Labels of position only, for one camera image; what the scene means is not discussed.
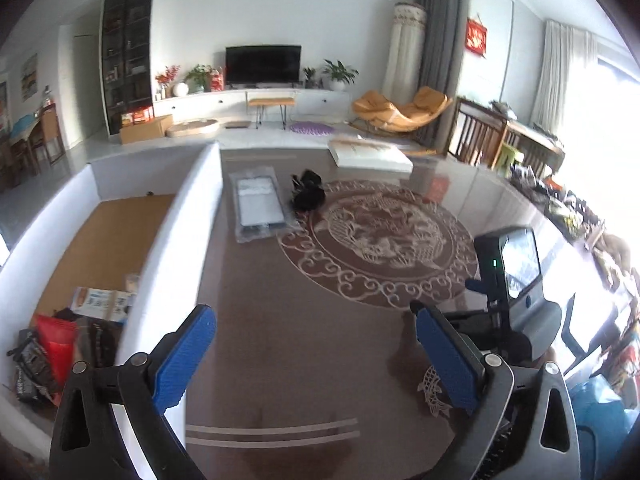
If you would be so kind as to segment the black striped snack packet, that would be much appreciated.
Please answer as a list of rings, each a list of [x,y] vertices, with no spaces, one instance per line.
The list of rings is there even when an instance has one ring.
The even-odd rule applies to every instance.
[[[47,400],[58,406],[61,387],[54,378],[46,350],[34,328],[18,333],[17,346],[6,356],[15,365],[15,393],[21,402],[36,403]]]

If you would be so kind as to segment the blue white product box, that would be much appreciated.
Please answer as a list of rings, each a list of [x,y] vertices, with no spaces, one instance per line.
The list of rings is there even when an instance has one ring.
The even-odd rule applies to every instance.
[[[70,310],[85,318],[124,324],[133,303],[134,294],[131,292],[78,287],[70,302]]]

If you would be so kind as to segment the black cloth bundle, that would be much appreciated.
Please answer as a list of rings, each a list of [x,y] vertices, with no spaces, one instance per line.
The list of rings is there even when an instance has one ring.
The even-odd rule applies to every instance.
[[[320,208],[326,201],[326,191],[321,177],[314,171],[306,169],[300,176],[291,176],[293,191],[292,208],[296,212],[309,212]]]

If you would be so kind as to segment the phone case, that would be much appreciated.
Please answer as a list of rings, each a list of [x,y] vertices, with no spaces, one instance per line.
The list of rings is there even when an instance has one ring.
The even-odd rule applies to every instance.
[[[272,167],[261,166],[232,172],[229,178],[238,243],[264,240],[302,229],[281,192]]]

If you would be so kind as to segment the wooden dining chair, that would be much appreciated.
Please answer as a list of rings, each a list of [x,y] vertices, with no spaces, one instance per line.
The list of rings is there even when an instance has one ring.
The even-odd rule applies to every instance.
[[[457,98],[446,154],[470,166],[494,169],[508,131],[508,120],[477,102]]]

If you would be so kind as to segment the purple round floor mat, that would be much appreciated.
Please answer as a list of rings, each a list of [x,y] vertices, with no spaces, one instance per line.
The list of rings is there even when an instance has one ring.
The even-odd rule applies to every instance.
[[[294,122],[288,127],[292,132],[303,134],[304,136],[328,136],[334,133],[334,128],[322,124],[322,122]]]

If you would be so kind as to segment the green potted plant white pot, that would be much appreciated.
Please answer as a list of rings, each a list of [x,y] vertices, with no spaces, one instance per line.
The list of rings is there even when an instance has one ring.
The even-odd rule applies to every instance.
[[[344,91],[349,84],[353,84],[359,76],[359,70],[352,66],[345,65],[342,61],[335,62],[324,60],[322,73],[329,81],[329,88],[332,91]]]

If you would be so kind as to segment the small dark potted plant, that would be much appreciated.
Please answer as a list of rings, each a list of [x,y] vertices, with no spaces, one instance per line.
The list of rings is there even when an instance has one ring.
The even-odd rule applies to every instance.
[[[317,70],[314,67],[304,67],[303,68],[304,75],[304,88],[305,89],[314,89],[318,86],[317,84]]]

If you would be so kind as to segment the grey curtain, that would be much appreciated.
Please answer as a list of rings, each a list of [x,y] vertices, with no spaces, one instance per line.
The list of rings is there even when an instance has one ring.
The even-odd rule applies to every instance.
[[[463,18],[469,0],[414,0],[426,13],[419,87],[453,99],[462,63]]]

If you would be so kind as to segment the small wooden bench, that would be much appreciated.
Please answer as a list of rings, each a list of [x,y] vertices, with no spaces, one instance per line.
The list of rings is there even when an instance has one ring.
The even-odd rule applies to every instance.
[[[282,129],[288,126],[288,109],[295,105],[295,99],[292,96],[285,98],[255,98],[247,101],[247,107],[255,111],[255,128],[258,129],[268,108],[277,107],[280,110],[280,118]]]

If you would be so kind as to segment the black flat television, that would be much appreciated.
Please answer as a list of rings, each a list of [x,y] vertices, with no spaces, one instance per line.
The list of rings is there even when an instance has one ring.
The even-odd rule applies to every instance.
[[[228,84],[297,84],[301,46],[226,47]]]

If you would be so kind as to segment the cardboard box on floor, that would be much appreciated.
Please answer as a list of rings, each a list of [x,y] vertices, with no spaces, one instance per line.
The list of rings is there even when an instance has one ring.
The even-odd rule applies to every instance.
[[[122,127],[120,129],[120,142],[131,144],[163,138],[166,131],[174,124],[171,115],[158,116],[148,122]]]

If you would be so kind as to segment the green leafy plant left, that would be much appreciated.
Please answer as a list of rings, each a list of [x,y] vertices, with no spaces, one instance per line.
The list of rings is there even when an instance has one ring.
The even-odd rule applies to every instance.
[[[194,84],[195,89],[201,89],[203,92],[209,92],[210,88],[212,88],[213,73],[213,66],[196,64],[188,71],[184,77],[184,81],[191,81],[192,84]]]

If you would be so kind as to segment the red flower vase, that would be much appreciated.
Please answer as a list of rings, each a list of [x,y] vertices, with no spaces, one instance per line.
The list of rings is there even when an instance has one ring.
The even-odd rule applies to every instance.
[[[177,78],[179,73],[179,65],[166,66],[164,70],[155,75],[155,80],[160,88],[160,99],[166,99],[168,96],[169,88]]]

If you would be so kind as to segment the framed wall painting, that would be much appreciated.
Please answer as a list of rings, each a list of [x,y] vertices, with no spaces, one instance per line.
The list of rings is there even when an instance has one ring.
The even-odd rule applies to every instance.
[[[37,93],[38,89],[38,55],[33,54],[22,65],[21,69],[21,95],[22,101],[29,100]]]

